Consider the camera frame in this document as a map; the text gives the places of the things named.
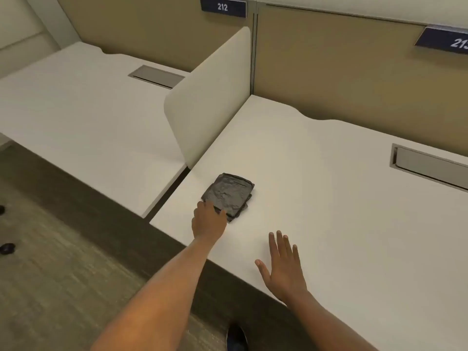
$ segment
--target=desk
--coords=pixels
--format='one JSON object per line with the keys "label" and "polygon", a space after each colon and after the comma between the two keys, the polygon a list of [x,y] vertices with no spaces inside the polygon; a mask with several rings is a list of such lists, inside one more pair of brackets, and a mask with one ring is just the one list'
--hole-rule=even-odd
{"label": "desk", "polygon": [[203,192],[222,172],[240,175],[253,197],[211,261],[270,294],[254,261],[270,267],[267,233],[280,229],[309,290],[381,351],[465,349],[468,193],[391,168],[393,143],[468,164],[250,96],[151,224],[189,244]]}
{"label": "desk", "polygon": [[142,65],[187,75],[78,42],[0,80],[0,130],[144,217],[186,165]]}

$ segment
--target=black shoe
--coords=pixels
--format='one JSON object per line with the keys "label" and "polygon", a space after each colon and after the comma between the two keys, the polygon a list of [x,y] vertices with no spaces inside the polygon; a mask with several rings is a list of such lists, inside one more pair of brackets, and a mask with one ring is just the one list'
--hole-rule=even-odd
{"label": "black shoe", "polygon": [[226,336],[227,351],[248,351],[247,338],[245,337],[244,330],[233,323],[229,325]]}

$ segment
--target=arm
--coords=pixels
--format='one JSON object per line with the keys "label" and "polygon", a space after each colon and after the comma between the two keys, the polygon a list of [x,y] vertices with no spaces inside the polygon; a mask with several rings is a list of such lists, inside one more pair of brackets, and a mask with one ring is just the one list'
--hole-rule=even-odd
{"label": "arm", "polygon": [[195,239],[159,270],[106,327],[92,351],[177,349],[189,318],[196,284],[208,253],[223,234],[226,213],[198,202]]}
{"label": "arm", "polygon": [[297,246],[277,231],[269,235],[272,273],[256,260],[267,288],[296,315],[321,351],[377,351],[353,329],[323,308],[307,290]]}

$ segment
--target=floor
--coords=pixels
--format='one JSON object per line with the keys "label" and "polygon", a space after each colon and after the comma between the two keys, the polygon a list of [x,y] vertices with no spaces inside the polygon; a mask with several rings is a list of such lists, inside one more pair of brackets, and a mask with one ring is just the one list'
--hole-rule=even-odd
{"label": "floor", "polygon": [[[106,323],[183,247],[13,144],[0,152],[0,349],[88,350]],[[230,321],[251,350],[313,350],[281,304],[208,262],[180,351],[225,350]]]}

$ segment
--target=tan fabric panel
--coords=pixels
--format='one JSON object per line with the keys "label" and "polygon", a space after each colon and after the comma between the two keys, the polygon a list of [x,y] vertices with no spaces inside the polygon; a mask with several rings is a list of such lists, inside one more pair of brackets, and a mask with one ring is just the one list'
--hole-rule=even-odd
{"label": "tan fabric panel", "polygon": [[414,47],[423,29],[262,6],[254,93],[468,156],[468,56]]}
{"label": "tan fabric panel", "polygon": [[202,12],[200,0],[58,0],[83,42],[191,71],[248,17]]}

